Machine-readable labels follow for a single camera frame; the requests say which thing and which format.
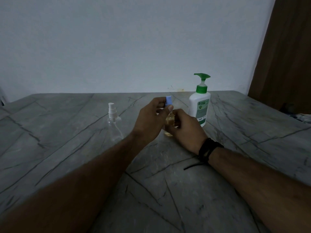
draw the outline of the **green pump nozzle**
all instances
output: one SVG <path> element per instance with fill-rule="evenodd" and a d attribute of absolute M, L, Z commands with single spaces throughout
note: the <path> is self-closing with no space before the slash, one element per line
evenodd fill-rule
<path fill-rule="evenodd" d="M 201 83 L 198 86 L 196 86 L 196 93 L 205 94 L 207 92 L 207 86 L 205 85 L 205 79 L 210 78 L 211 76 L 208 74 L 203 74 L 203 73 L 194 74 L 194 75 L 198 75 L 201 78 Z"/>

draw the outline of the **clear plastic spray bottle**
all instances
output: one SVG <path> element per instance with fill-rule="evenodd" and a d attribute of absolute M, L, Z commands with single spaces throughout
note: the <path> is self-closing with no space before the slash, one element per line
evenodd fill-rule
<path fill-rule="evenodd" d="M 117 109 L 114 103 L 109 103 L 109 118 L 107 119 L 108 122 L 108 131 L 109 136 L 112 142 L 118 143 L 119 141 L 123 140 L 123 134 L 121 132 L 122 128 L 122 120 L 117 115 Z"/>
<path fill-rule="evenodd" d="M 165 102 L 165 107 L 168 106 L 168 105 L 172 105 L 172 97 L 171 96 L 167 96 L 166 97 L 166 102 Z M 174 126 L 175 125 L 175 115 L 170 112 L 169 115 L 166 117 L 165 119 L 165 125 L 166 126 Z M 164 132 L 164 134 L 166 136 L 173 136 L 171 133 L 168 133 L 168 132 Z"/>

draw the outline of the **wall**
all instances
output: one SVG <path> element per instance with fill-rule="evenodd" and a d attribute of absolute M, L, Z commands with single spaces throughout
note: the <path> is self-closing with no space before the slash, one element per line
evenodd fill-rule
<path fill-rule="evenodd" d="M 247 93 L 274 0 L 0 0 L 0 86 Z"/>

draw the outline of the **yellow liquid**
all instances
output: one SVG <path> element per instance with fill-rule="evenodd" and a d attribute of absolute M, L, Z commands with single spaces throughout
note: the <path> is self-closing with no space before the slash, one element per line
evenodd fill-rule
<path fill-rule="evenodd" d="M 175 125 L 175 115 L 172 112 L 170 112 L 169 115 L 166 117 L 165 125 L 169 125 L 169 126 L 174 126 Z M 164 134 L 166 136 L 173 136 L 171 133 L 168 133 L 168 132 L 165 132 L 165 131 L 164 131 Z"/>

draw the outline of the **green label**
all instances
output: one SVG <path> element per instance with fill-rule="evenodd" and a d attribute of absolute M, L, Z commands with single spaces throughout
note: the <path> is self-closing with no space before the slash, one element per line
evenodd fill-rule
<path fill-rule="evenodd" d="M 204 100 L 204 101 L 199 101 L 197 103 L 197 108 L 196 108 L 196 118 L 199 121 L 200 124 L 203 124 L 206 119 L 206 113 L 207 113 L 207 108 L 208 108 L 208 103 L 210 102 L 209 99 Z"/>

